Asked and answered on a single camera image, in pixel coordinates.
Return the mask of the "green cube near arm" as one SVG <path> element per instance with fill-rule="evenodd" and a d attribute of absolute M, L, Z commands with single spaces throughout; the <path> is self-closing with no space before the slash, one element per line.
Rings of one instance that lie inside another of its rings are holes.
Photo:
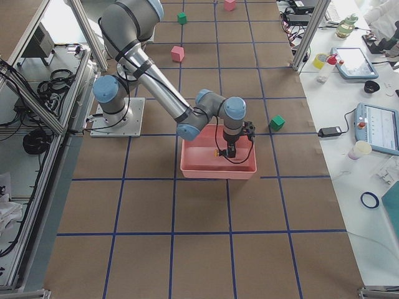
<path fill-rule="evenodd" d="M 186 15 L 184 12 L 178 13 L 178 14 L 176 15 L 176 17 L 177 17 L 177 22 L 178 22 L 180 25 L 185 25 L 185 24 L 188 22 L 188 20 L 187 20 L 187 15 Z"/>

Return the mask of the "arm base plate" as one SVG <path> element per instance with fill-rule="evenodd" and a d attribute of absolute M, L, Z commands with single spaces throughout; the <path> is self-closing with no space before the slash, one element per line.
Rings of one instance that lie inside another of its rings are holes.
<path fill-rule="evenodd" d="M 104 113 L 97 105 L 90 136 L 93 138 L 140 137 L 145 99 L 142 97 L 124 98 L 125 107 L 114 115 Z"/>

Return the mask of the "pink cube near arm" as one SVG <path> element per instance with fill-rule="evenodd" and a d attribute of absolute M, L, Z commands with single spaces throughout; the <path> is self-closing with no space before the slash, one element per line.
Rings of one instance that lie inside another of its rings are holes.
<path fill-rule="evenodd" d="M 225 11 L 233 11 L 236 8 L 236 0 L 224 0 L 223 5 Z"/>

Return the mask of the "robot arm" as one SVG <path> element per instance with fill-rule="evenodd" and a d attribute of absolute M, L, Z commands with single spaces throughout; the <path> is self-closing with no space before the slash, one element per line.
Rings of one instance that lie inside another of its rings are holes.
<path fill-rule="evenodd" d="M 202 89 L 196 97 L 196 105 L 188 104 L 142 49 L 142 43 L 152 36 L 163 16 L 160 1 L 115 1 L 106 8 L 98 25 L 106 50 L 120 65 L 121 81 L 116 76 L 98 79 L 96 91 L 104 87 L 110 90 L 106 97 L 99 95 L 97 100 L 109 103 L 116 98 L 120 87 L 140 83 L 176 121 L 176 132 L 184 140 L 193 141 L 212 118 L 223 119 L 227 148 L 219 149 L 218 155 L 226 159 L 235 157 L 240 137 L 254 140 L 254 125 L 244 121 L 246 102 L 240 97 L 224 98 Z"/>

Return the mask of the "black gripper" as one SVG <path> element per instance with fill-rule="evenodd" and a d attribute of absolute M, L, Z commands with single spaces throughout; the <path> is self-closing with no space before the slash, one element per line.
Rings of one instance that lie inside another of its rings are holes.
<path fill-rule="evenodd" d="M 235 129 L 223 126 L 223 138 L 227 142 L 227 149 L 219 150 L 219 155 L 229 158 L 236 157 L 236 142 L 241 136 L 242 127 Z"/>

